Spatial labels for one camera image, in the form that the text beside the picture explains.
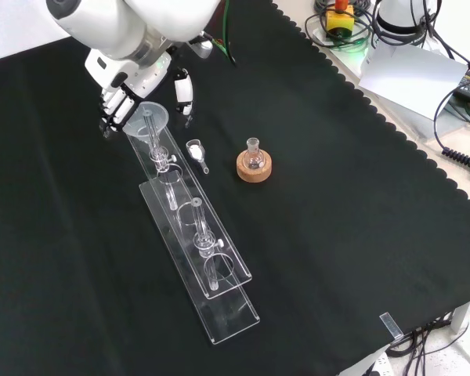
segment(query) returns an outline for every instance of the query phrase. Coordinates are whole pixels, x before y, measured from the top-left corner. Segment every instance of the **white table surface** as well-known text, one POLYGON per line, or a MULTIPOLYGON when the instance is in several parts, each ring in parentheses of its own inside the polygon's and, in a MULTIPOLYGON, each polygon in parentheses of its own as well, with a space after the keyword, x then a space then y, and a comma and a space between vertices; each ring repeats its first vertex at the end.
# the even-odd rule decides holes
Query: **white table surface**
POLYGON ((45 0, 0 0, 0 58, 67 36, 45 0))
MULTIPOLYGON (((273 0, 273 2, 277 4, 278 8, 282 10, 286 16, 296 22, 298 27, 302 30, 305 28, 306 18, 314 13, 313 0, 273 0)), ((465 2, 468 4, 470 3, 470 0, 463 1, 463 3, 465 2)), ((453 48, 465 55, 465 57, 470 58, 470 39, 467 39, 470 36, 470 22, 467 20, 466 24, 468 27, 466 29, 462 27, 454 27, 456 21, 452 19, 452 5, 456 5, 457 3, 450 0, 444 1, 444 4, 446 3, 448 3, 448 6, 443 5, 441 11, 441 16, 443 16, 443 18, 440 22, 442 23, 442 26, 438 21, 436 30, 445 41, 448 41, 448 43, 453 46, 453 48)), ((354 85, 359 83, 359 78, 355 71, 350 70, 335 54, 327 49, 321 49, 321 51, 331 59, 333 64, 339 69, 339 72, 346 76, 347 81, 352 82, 354 85)), ((407 114, 404 113, 404 116, 400 116, 403 111, 400 111, 400 114, 398 114, 396 107, 387 106, 388 101, 380 100, 377 96, 372 94, 366 94, 366 96, 368 96, 373 102, 372 104, 378 108, 378 112, 387 118, 387 121, 396 125, 397 130, 405 133, 409 140, 414 141, 419 150, 426 152, 428 159, 434 160, 437 163, 437 166, 446 172, 447 177, 455 181, 457 183, 457 187, 466 192, 470 199, 470 170, 468 170, 468 168, 463 168, 454 161, 440 155, 442 149, 435 141, 424 143, 421 140, 418 140, 414 136, 414 133, 410 131, 410 126, 407 124, 407 114)), ((446 117, 446 119, 444 119, 446 121, 459 121, 452 117, 444 116, 446 117)), ((459 130, 448 133, 440 138, 444 145, 451 149, 470 155, 470 125, 464 124, 464 126, 459 130)))

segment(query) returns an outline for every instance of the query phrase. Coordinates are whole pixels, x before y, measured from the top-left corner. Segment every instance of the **green cable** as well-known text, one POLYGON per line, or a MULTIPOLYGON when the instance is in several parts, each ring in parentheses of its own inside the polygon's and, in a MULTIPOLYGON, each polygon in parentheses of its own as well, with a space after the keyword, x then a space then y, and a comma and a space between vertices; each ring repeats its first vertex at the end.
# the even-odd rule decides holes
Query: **green cable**
POLYGON ((230 6, 230 0, 225 2, 225 12, 222 17, 222 40, 226 44, 226 20, 228 20, 228 7, 230 6))
POLYGON ((224 46, 224 45, 222 45, 221 43, 218 43, 217 41, 212 41, 212 43, 214 43, 214 45, 215 45, 216 47, 218 47, 218 48, 219 48, 219 49, 222 51, 222 53, 224 53, 224 54, 225 54, 225 56, 226 56, 226 57, 228 57, 228 58, 229 58, 229 56, 228 56, 228 52, 226 51, 226 49, 225 49, 225 46, 224 46))
POLYGON ((225 2, 225 12, 222 18, 222 40, 225 43, 225 50, 228 59, 232 62, 234 66, 237 66, 235 59, 232 56, 230 51, 230 40, 228 39, 228 8, 230 7, 230 0, 226 0, 225 2))

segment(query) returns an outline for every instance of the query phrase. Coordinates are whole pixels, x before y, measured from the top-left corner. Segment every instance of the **table leg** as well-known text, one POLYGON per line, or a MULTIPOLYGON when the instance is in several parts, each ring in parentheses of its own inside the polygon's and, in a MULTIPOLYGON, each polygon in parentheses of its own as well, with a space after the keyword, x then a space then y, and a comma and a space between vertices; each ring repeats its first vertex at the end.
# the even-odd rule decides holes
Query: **table leg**
POLYGON ((451 321, 451 330, 458 334, 463 330, 470 321, 470 302, 458 307, 454 310, 453 319, 451 321))

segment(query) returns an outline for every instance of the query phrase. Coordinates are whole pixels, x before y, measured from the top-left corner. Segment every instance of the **white device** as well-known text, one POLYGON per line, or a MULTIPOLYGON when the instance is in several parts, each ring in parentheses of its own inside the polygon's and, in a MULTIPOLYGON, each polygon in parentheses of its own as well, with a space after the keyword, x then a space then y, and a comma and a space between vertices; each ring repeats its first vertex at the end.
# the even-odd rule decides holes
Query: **white device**
MULTIPOLYGON (((54 20, 91 48, 85 67, 103 89, 103 128, 120 130, 139 102, 168 73, 167 50, 201 32, 220 0, 46 0, 54 20)), ((212 43, 188 43, 207 58, 212 43)), ((178 111, 189 116, 193 86, 188 72, 175 73, 178 111)))
MULTIPOLYGON (((377 14, 373 16, 376 17, 379 31, 383 34, 383 38, 386 41, 400 44, 405 39, 412 39, 418 33, 421 33, 421 35, 418 34, 419 37, 413 44, 421 44, 424 41, 425 32, 420 26, 421 20, 425 15, 423 0, 375 1, 379 3, 379 6, 377 14)), ((429 13, 432 13, 434 5, 433 0, 426 0, 429 13)), ((383 41, 375 35, 372 44, 369 44, 366 58, 360 68, 362 71, 365 71, 367 66, 371 63, 378 43, 383 43, 383 41)))

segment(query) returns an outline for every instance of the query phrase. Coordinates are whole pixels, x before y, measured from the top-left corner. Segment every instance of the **test tube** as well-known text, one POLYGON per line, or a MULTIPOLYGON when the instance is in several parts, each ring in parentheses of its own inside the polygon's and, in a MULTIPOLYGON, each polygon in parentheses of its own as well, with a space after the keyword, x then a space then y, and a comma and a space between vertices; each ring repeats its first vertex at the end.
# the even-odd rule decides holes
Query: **test tube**
POLYGON ((197 227, 197 234, 199 243, 205 243, 211 240, 212 236, 209 233, 207 223, 205 222, 204 208, 202 208, 202 199, 195 197, 191 201, 193 209, 193 217, 195 219, 195 227, 197 227))
POLYGON ((164 180, 165 180, 165 195, 167 196, 167 200, 169 201, 169 207, 170 209, 175 212, 178 210, 178 201, 175 199, 175 194, 174 194, 174 188, 172 188, 172 184, 169 181, 169 173, 166 172, 164 174, 164 180))
POLYGON ((218 274, 216 272, 216 265, 214 263, 214 257, 209 257, 205 260, 204 271, 207 274, 209 281, 209 287, 211 290, 216 291, 219 289, 218 274))
POLYGON ((154 115, 151 110, 144 110, 143 118, 150 135, 150 152, 154 154, 160 148, 160 139, 158 138, 157 128, 155 128, 154 115))
POLYGON ((148 134, 150 135, 150 157, 155 162, 157 171, 163 172, 168 170, 168 152, 167 149, 160 146, 160 139, 158 137, 157 127, 155 127, 154 115, 151 110, 143 111, 143 119, 148 134))

